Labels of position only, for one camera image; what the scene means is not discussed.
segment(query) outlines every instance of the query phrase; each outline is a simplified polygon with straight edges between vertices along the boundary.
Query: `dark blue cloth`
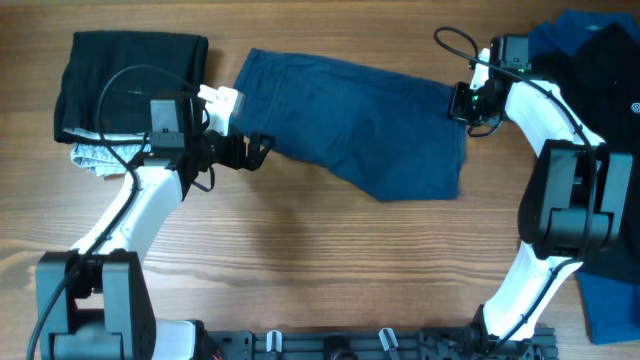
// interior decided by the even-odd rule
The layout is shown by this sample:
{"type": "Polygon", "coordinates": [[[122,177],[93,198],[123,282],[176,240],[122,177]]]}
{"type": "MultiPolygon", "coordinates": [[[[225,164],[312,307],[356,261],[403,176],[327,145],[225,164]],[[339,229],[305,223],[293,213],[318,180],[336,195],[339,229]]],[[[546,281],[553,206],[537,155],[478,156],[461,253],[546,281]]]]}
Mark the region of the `dark blue cloth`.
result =
{"type": "Polygon", "coordinates": [[[327,167],[379,201],[453,199],[465,126],[447,119],[452,88],[302,54],[252,49],[232,124],[273,135],[274,150],[327,167]]]}
{"type": "MultiPolygon", "coordinates": [[[[595,113],[594,111],[581,112],[580,97],[572,95],[573,90],[576,88],[588,88],[582,84],[568,84],[563,89],[562,79],[565,81],[573,78],[580,78],[579,75],[583,73],[590,73],[594,78],[593,82],[585,81],[591,84],[591,87],[596,87],[596,84],[604,83],[606,80],[606,74],[615,73],[613,69],[600,69],[598,65],[593,65],[593,69],[588,69],[588,66],[582,66],[582,72],[580,74],[572,73],[577,71],[579,63],[573,63],[571,59],[567,61],[558,61],[558,58],[562,56],[553,55],[554,52],[562,52],[568,56],[577,55],[580,51],[587,51],[583,48],[588,42],[599,33],[600,29],[607,28],[608,31],[613,28],[608,28],[609,25],[617,23],[624,28],[629,37],[633,39],[629,41],[633,44],[633,41],[640,43],[640,29],[636,25],[633,17],[629,14],[595,14],[586,13],[580,11],[565,11],[565,13],[555,22],[554,25],[545,22],[540,26],[533,29],[529,34],[529,53],[532,58],[538,56],[537,60],[532,60],[534,64],[534,71],[536,71],[536,65],[542,65],[544,63],[556,64],[558,66],[555,69],[557,74],[560,74],[561,81],[558,82],[560,89],[565,97],[565,101],[572,107],[578,114],[583,113],[584,118],[582,120],[587,126],[592,129],[600,129],[600,134],[605,138],[607,143],[612,146],[619,146],[616,134],[616,123],[618,119],[608,119],[606,114],[595,113]]],[[[601,52],[607,51],[610,56],[616,57],[611,59],[611,64],[621,64],[625,60],[619,59],[618,52],[622,49],[614,49],[615,51],[606,50],[606,46],[602,46],[601,52]]],[[[596,60],[593,57],[582,56],[582,65],[585,62],[589,62],[589,59],[595,63],[596,60]]],[[[598,64],[603,64],[604,61],[598,61],[598,64]]],[[[616,69],[617,71],[624,72],[626,69],[616,69]]],[[[603,89],[606,89],[607,84],[603,84],[603,89]]],[[[634,164],[634,173],[638,173],[640,170],[638,164],[634,164]]],[[[581,272],[577,274],[578,282],[582,291],[582,297],[584,299],[585,311],[588,317],[591,340],[595,344],[609,344],[620,341],[629,341],[640,339],[640,278],[635,274],[640,269],[640,259],[637,257],[637,250],[634,248],[640,238],[640,229],[638,226],[638,213],[640,213],[640,194],[638,189],[634,189],[635,183],[637,183],[639,176],[634,174],[630,183],[629,192],[627,194],[627,206],[625,209],[625,218],[630,219],[624,221],[621,229],[621,235],[618,241],[607,252],[601,252],[597,254],[597,257],[593,260],[587,260],[581,272]],[[626,279],[628,282],[621,282],[612,280],[602,276],[594,275],[601,274],[607,277],[613,277],[617,279],[626,279]]]]}
{"type": "Polygon", "coordinates": [[[640,29],[631,14],[565,10],[554,24],[545,21],[529,32],[529,58],[554,51],[573,56],[596,31],[613,23],[622,25],[636,42],[640,42],[640,29]]]}
{"type": "Polygon", "coordinates": [[[640,287],[587,273],[577,276],[593,343],[640,339],[640,287]]]}

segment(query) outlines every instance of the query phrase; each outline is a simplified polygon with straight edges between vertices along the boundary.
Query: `black cable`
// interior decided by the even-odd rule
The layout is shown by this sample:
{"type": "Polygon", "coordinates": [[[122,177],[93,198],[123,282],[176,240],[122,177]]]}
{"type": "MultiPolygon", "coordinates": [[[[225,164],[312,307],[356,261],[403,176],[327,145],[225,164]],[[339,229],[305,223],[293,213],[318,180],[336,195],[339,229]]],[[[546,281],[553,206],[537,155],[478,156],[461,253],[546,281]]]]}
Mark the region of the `black cable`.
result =
{"type": "MultiPolygon", "coordinates": [[[[51,297],[47,301],[47,305],[45,306],[45,308],[40,313],[40,316],[38,317],[38,321],[36,322],[36,325],[33,328],[33,333],[31,334],[31,338],[29,339],[29,345],[28,345],[28,348],[27,348],[27,360],[32,360],[34,358],[35,351],[36,351],[36,344],[38,343],[38,338],[40,337],[40,333],[42,332],[42,329],[44,327],[44,323],[47,320],[47,317],[49,316],[49,314],[51,313],[51,310],[53,309],[53,306],[55,305],[55,303],[57,302],[58,298],[62,294],[62,291],[64,291],[64,289],[67,286],[69,286],[69,284],[71,283],[73,278],[78,274],[80,268],[82,267],[82,265],[84,265],[84,263],[87,261],[89,256],[91,256],[91,254],[96,249],[98,249],[109,238],[109,235],[111,234],[113,229],[118,225],[118,223],[120,222],[120,220],[122,219],[124,214],[127,212],[129,207],[131,206],[131,204],[135,200],[136,195],[140,191],[140,189],[139,189],[140,181],[138,179],[138,174],[136,174],[136,172],[134,171],[133,165],[130,164],[130,163],[127,163],[126,161],[124,161],[124,159],[122,159],[122,157],[120,157],[120,155],[118,155],[118,153],[116,153],[115,150],[113,150],[113,148],[109,145],[109,142],[107,141],[107,139],[104,136],[104,129],[102,127],[103,124],[102,124],[102,122],[100,120],[100,117],[101,117],[102,103],[103,103],[104,98],[105,98],[105,96],[107,94],[107,91],[109,90],[111,85],[114,83],[114,81],[118,77],[120,77],[122,74],[124,74],[126,72],[129,72],[129,71],[132,71],[132,70],[136,70],[136,69],[142,69],[142,68],[154,70],[156,72],[160,72],[160,73],[162,73],[164,75],[167,75],[167,76],[169,76],[171,78],[176,79],[179,82],[182,82],[183,84],[187,85],[187,87],[189,87],[192,90],[196,90],[196,91],[198,90],[195,86],[193,86],[191,83],[187,82],[186,80],[182,79],[181,77],[179,77],[179,76],[177,76],[177,75],[175,75],[175,74],[173,74],[173,73],[171,73],[169,71],[166,71],[166,70],[164,70],[162,68],[159,68],[157,66],[146,65],[146,64],[133,65],[133,66],[129,66],[129,67],[126,67],[126,68],[118,71],[115,75],[113,75],[113,77],[107,82],[107,84],[102,89],[102,93],[100,94],[100,98],[98,99],[98,106],[96,108],[96,119],[95,119],[96,130],[98,131],[98,135],[100,136],[100,141],[102,143],[102,146],[104,146],[107,149],[107,151],[109,151],[109,153],[122,166],[124,166],[124,168],[127,170],[127,172],[131,175],[131,179],[132,179],[131,193],[129,193],[129,197],[127,198],[125,203],[122,205],[120,210],[118,210],[118,212],[113,217],[111,222],[109,222],[109,224],[105,227],[105,229],[102,231],[102,233],[100,233],[100,235],[98,235],[98,237],[96,238],[95,242],[87,249],[87,251],[85,251],[85,253],[82,254],[78,258],[78,261],[71,267],[71,269],[69,269],[69,271],[65,274],[64,278],[62,279],[62,281],[60,281],[60,283],[58,284],[56,289],[53,291],[53,294],[51,294],[51,297]]],[[[206,110],[206,108],[204,109],[204,111],[207,114],[207,122],[209,122],[210,121],[209,112],[206,110]]],[[[146,138],[146,135],[142,139],[142,149],[145,146],[145,138],[146,138]]]]}
{"type": "Polygon", "coordinates": [[[197,181],[193,182],[193,186],[197,187],[198,189],[204,192],[209,192],[213,190],[213,187],[215,185],[216,185],[216,173],[215,171],[213,171],[213,166],[209,166],[209,187],[205,187],[204,185],[200,184],[197,181]]]}
{"type": "Polygon", "coordinates": [[[507,341],[509,341],[509,339],[513,336],[513,334],[515,334],[518,330],[520,330],[520,328],[527,323],[527,321],[529,320],[529,318],[531,317],[531,315],[535,312],[535,310],[537,309],[537,307],[540,305],[540,303],[542,302],[542,300],[544,299],[545,295],[547,294],[547,292],[549,291],[549,289],[551,288],[551,285],[553,284],[553,282],[555,281],[555,279],[558,277],[558,274],[560,273],[560,271],[567,265],[569,264],[573,264],[576,262],[580,262],[582,261],[582,259],[584,259],[585,253],[589,252],[590,247],[588,246],[587,243],[587,239],[589,237],[589,233],[591,232],[591,223],[592,223],[592,219],[593,219],[593,213],[594,213],[594,207],[595,207],[595,198],[596,198],[596,155],[595,155],[595,151],[593,150],[591,143],[589,142],[589,139],[587,139],[586,135],[584,134],[584,132],[582,131],[582,126],[578,125],[578,123],[576,122],[575,118],[573,117],[573,115],[571,114],[571,112],[569,111],[569,109],[567,109],[567,107],[560,101],[558,100],[555,96],[553,96],[551,91],[548,91],[546,89],[544,89],[542,86],[534,83],[533,81],[526,79],[516,73],[513,73],[511,71],[508,70],[504,70],[498,66],[489,64],[485,61],[482,61],[480,59],[477,59],[477,50],[476,50],[476,58],[473,58],[472,56],[465,54],[459,50],[456,50],[454,48],[452,48],[451,46],[445,44],[444,42],[442,42],[440,40],[440,38],[438,37],[438,33],[440,33],[441,31],[452,31],[462,37],[464,37],[465,39],[469,40],[472,44],[475,44],[475,42],[473,40],[471,40],[471,37],[467,34],[465,34],[464,32],[462,32],[461,30],[452,28],[452,27],[441,27],[436,29],[436,31],[433,33],[433,38],[435,39],[436,43],[438,43],[438,45],[440,45],[441,47],[443,47],[445,50],[458,55],[460,57],[462,57],[463,59],[469,60],[470,62],[473,62],[475,64],[480,64],[480,65],[484,65],[494,71],[497,71],[501,74],[507,75],[512,77],[515,80],[518,81],[522,81],[525,84],[531,86],[532,88],[538,90],[539,92],[545,94],[547,96],[548,99],[550,99],[551,101],[553,101],[554,104],[556,104],[560,110],[562,110],[562,112],[565,114],[565,116],[569,119],[569,122],[571,123],[571,125],[573,126],[574,131],[576,132],[576,134],[578,135],[578,137],[580,137],[580,140],[582,140],[583,144],[585,145],[586,151],[587,151],[587,156],[589,158],[589,177],[591,178],[591,184],[590,184],[590,191],[589,191],[589,203],[587,204],[587,214],[586,214],[586,218],[585,218],[585,222],[584,222],[584,229],[582,232],[582,238],[581,238],[581,242],[583,244],[585,244],[585,246],[583,246],[583,248],[581,249],[580,253],[578,254],[578,256],[576,256],[573,259],[569,259],[569,260],[565,260],[562,263],[560,263],[558,266],[556,266],[553,271],[551,272],[551,275],[549,276],[549,279],[547,280],[547,282],[545,283],[544,287],[542,288],[542,291],[540,292],[540,294],[538,295],[538,297],[536,298],[536,300],[534,301],[534,303],[532,304],[531,308],[529,309],[529,311],[527,311],[527,313],[525,315],[523,315],[522,319],[518,322],[518,324],[511,329],[511,331],[509,331],[509,333],[503,337],[497,344],[496,346],[494,346],[494,348],[484,357],[485,359],[488,358],[489,356],[493,355],[499,348],[501,348],[507,341]]]}
{"type": "Polygon", "coordinates": [[[144,135],[142,135],[142,144],[140,144],[140,149],[138,150],[138,153],[141,153],[144,151],[144,147],[147,146],[147,138],[149,137],[149,133],[146,132],[144,133],[144,135]]]}

